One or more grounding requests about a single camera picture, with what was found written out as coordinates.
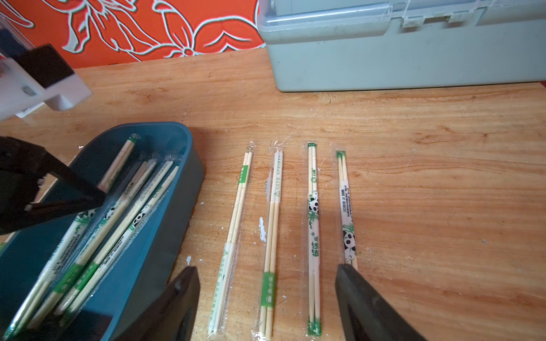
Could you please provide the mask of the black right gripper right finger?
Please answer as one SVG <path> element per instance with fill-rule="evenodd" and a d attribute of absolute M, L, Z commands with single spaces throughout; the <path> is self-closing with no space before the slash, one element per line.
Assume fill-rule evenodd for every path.
<path fill-rule="evenodd" d="M 335 288 L 345 339 L 425 339 L 351 265 L 338 265 Z"/>

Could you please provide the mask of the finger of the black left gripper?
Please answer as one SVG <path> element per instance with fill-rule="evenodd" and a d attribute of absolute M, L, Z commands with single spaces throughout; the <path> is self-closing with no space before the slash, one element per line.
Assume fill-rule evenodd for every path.
<path fill-rule="evenodd" d="M 35 201 L 51 174 L 82 194 L 74 200 Z M 106 193 L 77 175 L 44 147 L 1 137 L 1 234 L 10 234 L 101 206 Z"/>

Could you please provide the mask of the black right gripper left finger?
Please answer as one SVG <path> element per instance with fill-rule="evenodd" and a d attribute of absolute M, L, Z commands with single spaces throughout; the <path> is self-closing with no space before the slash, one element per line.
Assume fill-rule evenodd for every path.
<path fill-rule="evenodd" d="M 117 340 L 190 340 L 198 309 L 196 267 L 186 267 Z"/>

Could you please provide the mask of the teal plastic storage box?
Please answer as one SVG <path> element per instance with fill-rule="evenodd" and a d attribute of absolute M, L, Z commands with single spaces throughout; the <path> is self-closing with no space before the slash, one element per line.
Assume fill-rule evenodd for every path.
<path fill-rule="evenodd" d="M 180 160 L 179 171 L 165 199 L 68 329 L 43 326 L 37 340 L 113 340 L 166 289 L 203 182 L 203 164 L 189 129 L 177 122 L 116 126 L 95 137 L 71 168 L 98 183 L 132 134 L 139 141 L 130 162 L 143 153 L 173 155 Z M 1 329 L 8 328 L 72 221 L 69 215 L 20 230 L 1 250 Z"/>

